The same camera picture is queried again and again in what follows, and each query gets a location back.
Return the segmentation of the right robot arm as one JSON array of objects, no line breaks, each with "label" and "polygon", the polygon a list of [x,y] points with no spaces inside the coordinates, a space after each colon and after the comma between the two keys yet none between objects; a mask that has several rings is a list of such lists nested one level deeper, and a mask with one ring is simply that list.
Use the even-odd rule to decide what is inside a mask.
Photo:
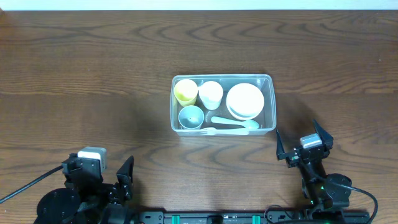
[{"label": "right robot arm", "polygon": [[302,176],[302,191],[311,204],[304,208],[303,216],[310,218],[316,212],[332,212],[349,206],[351,190],[340,185],[351,186],[352,181],[345,175],[327,174],[322,160],[330,155],[333,137],[316,121],[315,133],[300,138],[300,145],[285,152],[279,132],[276,156],[284,160],[287,167],[297,167]]}]

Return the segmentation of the yellow plastic bowl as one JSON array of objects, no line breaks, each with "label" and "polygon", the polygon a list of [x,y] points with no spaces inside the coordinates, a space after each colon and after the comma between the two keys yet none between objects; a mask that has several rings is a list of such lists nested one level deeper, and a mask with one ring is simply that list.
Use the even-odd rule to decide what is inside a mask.
[{"label": "yellow plastic bowl", "polygon": [[228,111],[234,118],[239,119],[239,120],[249,120],[249,119],[253,119],[256,116],[258,116],[258,114],[255,114],[255,115],[241,115],[241,114],[238,114],[237,112],[235,112],[234,110],[232,110],[231,108],[228,108]]}]

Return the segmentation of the yellow plastic cup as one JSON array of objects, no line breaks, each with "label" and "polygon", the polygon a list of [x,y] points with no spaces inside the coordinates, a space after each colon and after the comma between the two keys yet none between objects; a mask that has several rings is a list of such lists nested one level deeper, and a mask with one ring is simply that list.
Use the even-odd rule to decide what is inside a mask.
[{"label": "yellow plastic cup", "polygon": [[174,87],[174,96],[182,107],[194,105],[197,100],[198,86],[191,79],[183,79]]}]

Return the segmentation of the grey plastic cup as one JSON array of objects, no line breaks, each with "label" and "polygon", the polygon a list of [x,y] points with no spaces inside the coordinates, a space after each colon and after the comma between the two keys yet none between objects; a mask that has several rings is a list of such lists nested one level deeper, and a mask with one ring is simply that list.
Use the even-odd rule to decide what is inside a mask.
[{"label": "grey plastic cup", "polygon": [[203,110],[194,105],[182,108],[178,114],[178,121],[183,129],[200,129],[204,120]]}]

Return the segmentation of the white plastic fork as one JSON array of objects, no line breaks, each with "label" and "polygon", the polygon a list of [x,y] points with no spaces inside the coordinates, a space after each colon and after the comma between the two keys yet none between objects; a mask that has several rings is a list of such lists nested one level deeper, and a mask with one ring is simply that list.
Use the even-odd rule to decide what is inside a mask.
[{"label": "white plastic fork", "polygon": [[236,129],[216,129],[214,127],[203,128],[200,130],[201,135],[207,136],[226,136],[226,135],[238,135],[245,136],[249,134],[249,130],[246,128],[236,128]]}]

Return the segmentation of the white plastic bowl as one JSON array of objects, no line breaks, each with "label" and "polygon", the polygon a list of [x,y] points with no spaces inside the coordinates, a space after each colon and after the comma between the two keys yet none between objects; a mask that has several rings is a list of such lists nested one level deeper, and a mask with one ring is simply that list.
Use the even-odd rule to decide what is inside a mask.
[{"label": "white plastic bowl", "polygon": [[258,87],[249,83],[233,86],[226,96],[226,107],[241,115],[260,114],[264,107],[264,95]]}]

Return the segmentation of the white plastic cup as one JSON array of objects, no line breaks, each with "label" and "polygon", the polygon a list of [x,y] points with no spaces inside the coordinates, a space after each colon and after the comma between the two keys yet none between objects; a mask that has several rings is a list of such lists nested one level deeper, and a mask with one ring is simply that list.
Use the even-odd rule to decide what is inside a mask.
[{"label": "white plastic cup", "polygon": [[218,82],[205,82],[199,87],[198,93],[206,109],[215,110],[220,106],[223,97],[223,88]]}]

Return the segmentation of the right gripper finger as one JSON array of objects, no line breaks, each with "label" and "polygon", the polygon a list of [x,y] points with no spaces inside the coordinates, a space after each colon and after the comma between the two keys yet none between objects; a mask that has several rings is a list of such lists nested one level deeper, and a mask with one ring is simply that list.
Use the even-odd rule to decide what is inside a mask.
[{"label": "right gripper finger", "polygon": [[325,131],[315,119],[313,120],[313,125],[315,128],[315,131],[317,132],[320,139],[322,140],[322,143],[326,146],[332,146],[333,145],[333,137],[327,131]]},{"label": "right gripper finger", "polygon": [[276,149],[276,155],[277,156],[284,156],[285,155],[285,151],[284,151],[284,147],[282,144],[282,139],[281,136],[279,134],[279,130],[276,130],[276,136],[277,136],[277,149]]}]

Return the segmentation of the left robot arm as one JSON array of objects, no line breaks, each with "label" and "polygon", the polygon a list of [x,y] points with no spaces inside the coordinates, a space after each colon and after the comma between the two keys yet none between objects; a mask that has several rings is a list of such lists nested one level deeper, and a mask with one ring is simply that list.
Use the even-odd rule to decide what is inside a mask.
[{"label": "left robot arm", "polygon": [[36,223],[139,223],[139,214],[129,207],[133,196],[134,157],[116,173],[118,181],[106,184],[100,160],[70,154],[62,162],[65,187],[42,197]]}]

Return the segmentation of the mint green plastic spoon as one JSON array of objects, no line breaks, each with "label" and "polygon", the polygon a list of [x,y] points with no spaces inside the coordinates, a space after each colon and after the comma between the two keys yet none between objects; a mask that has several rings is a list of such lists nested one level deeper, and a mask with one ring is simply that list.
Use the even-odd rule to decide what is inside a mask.
[{"label": "mint green plastic spoon", "polygon": [[259,123],[254,120],[244,120],[244,121],[236,121],[232,119],[222,118],[218,116],[211,117],[211,122],[216,124],[231,124],[231,125],[238,125],[243,126],[246,129],[258,129]]}]

